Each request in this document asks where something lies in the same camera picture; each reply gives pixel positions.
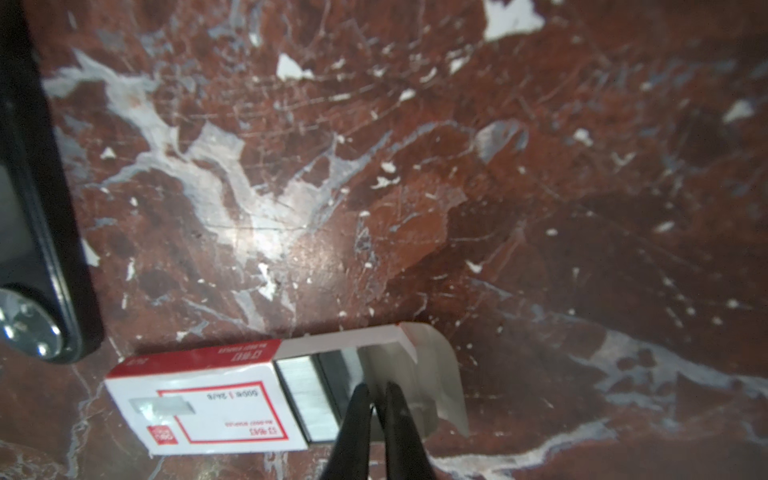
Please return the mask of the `black stapler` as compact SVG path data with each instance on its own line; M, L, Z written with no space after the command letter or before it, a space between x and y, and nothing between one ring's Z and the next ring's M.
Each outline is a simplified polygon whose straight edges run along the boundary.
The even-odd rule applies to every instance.
M104 338L34 47L18 1L1 4L1 338L72 364Z

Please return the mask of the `red white staple box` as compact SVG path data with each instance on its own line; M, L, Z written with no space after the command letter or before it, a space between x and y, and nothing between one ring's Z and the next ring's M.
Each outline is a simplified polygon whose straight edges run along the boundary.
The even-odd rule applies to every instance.
M403 391L422 437L469 432L458 361L415 322L134 356L105 385L153 455L303 451L334 441L354 389Z

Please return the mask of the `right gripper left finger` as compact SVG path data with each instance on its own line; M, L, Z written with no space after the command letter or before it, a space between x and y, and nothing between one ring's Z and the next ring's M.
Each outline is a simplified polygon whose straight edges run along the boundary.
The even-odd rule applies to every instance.
M368 386L353 391L321 480L366 480L369 473L373 400Z

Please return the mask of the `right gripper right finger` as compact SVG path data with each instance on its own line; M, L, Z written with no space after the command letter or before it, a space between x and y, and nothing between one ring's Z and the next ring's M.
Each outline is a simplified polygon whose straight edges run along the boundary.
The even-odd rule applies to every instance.
M388 382L383 405L386 473L389 480L436 480L402 389Z

